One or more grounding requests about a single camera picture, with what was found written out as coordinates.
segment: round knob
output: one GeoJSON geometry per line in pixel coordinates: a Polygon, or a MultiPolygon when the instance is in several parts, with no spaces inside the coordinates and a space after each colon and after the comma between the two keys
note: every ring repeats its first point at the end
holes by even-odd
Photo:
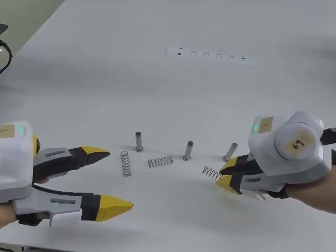
{"type": "Polygon", "coordinates": [[[314,130],[300,122],[285,124],[275,134],[275,148],[287,160],[305,159],[314,155],[318,143],[314,130]]]}

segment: white table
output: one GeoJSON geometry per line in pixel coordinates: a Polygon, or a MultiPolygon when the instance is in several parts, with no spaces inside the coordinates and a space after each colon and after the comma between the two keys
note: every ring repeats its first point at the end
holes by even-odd
{"type": "Polygon", "coordinates": [[[309,110],[336,125],[336,38],[327,1],[67,1],[3,77],[3,121],[32,122],[42,147],[111,156],[50,181],[112,194],[132,211],[103,223],[18,224],[0,242],[71,251],[334,251],[336,216],[294,200],[259,202],[202,174],[232,142],[248,152],[256,114],[309,110]],[[169,58],[168,45],[246,53],[255,66],[169,58]],[[136,131],[144,152],[134,151],[136,131]],[[187,141],[192,159],[181,160],[187,141]],[[130,153],[132,176],[119,153],[130,153]],[[175,157],[147,167],[147,159],[175,157]]]}

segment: metal pin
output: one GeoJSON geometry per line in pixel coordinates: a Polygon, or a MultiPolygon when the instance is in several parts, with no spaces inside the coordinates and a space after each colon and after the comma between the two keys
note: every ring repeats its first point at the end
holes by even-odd
{"type": "Polygon", "coordinates": [[[223,160],[225,162],[228,162],[232,158],[232,156],[235,153],[237,147],[238,147],[238,143],[232,143],[231,144],[230,149],[227,151],[227,153],[223,157],[223,160]]]}
{"type": "Polygon", "coordinates": [[[191,158],[191,151],[193,150],[194,142],[189,141],[187,144],[187,148],[185,149],[185,153],[183,155],[184,161],[189,161],[191,158]]]}
{"type": "Polygon", "coordinates": [[[142,152],[143,151],[143,146],[142,146],[141,132],[140,131],[135,133],[135,142],[136,142],[136,147],[135,147],[136,152],[142,152]]]}

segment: gray plastic part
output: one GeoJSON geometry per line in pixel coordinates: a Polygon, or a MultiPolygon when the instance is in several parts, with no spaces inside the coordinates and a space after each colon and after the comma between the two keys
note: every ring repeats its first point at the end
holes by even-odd
{"type": "MultiPolygon", "coordinates": [[[[41,164],[53,159],[58,159],[58,158],[64,158],[67,156],[72,156],[71,153],[67,148],[48,148],[48,149],[43,149],[40,150],[37,155],[34,157],[34,166],[37,164],[41,164]]],[[[68,172],[63,172],[59,174],[55,174],[53,176],[48,177],[50,178],[55,178],[55,177],[61,177],[64,175],[67,175],[68,172]]]]}
{"type": "Polygon", "coordinates": [[[26,198],[32,192],[32,185],[29,184],[21,188],[10,188],[0,190],[0,203],[6,203],[14,198],[26,198]]]}
{"type": "Polygon", "coordinates": [[[254,159],[255,159],[255,158],[254,158],[252,152],[249,152],[249,153],[248,153],[248,156],[247,156],[247,161],[251,161],[251,160],[254,160],[254,159]]]}
{"type": "Polygon", "coordinates": [[[58,174],[55,174],[53,176],[48,177],[48,179],[50,179],[50,178],[53,179],[55,177],[61,177],[61,176],[67,175],[67,174],[68,174],[68,172],[58,173],[58,174]]]}
{"type": "Polygon", "coordinates": [[[17,215],[47,212],[52,217],[55,214],[73,213],[80,210],[81,196],[58,195],[33,187],[31,192],[28,197],[13,201],[17,215]]]}
{"type": "Polygon", "coordinates": [[[299,173],[266,176],[264,173],[243,176],[240,188],[258,192],[267,190],[279,192],[286,184],[304,184],[321,179],[330,172],[331,146],[323,147],[323,161],[310,169],[299,173]]]}

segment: black cable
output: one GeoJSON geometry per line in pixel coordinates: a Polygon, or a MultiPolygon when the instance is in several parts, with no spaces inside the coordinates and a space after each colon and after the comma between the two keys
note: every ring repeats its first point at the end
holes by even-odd
{"type": "Polygon", "coordinates": [[[7,64],[2,69],[0,69],[0,74],[2,74],[3,71],[5,71],[7,69],[7,67],[9,67],[9,65],[11,64],[13,54],[12,54],[12,50],[10,49],[10,47],[8,46],[8,44],[6,44],[5,42],[3,42],[1,39],[0,39],[0,47],[5,48],[6,51],[9,53],[9,59],[8,59],[7,64]]]}
{"type": "Polygon", "coordinates": [[[14,252],[14,250],[8,249],[8,248],[2,248],[0,247],[0,251],[4,251],[4,252],[14,252]]]}

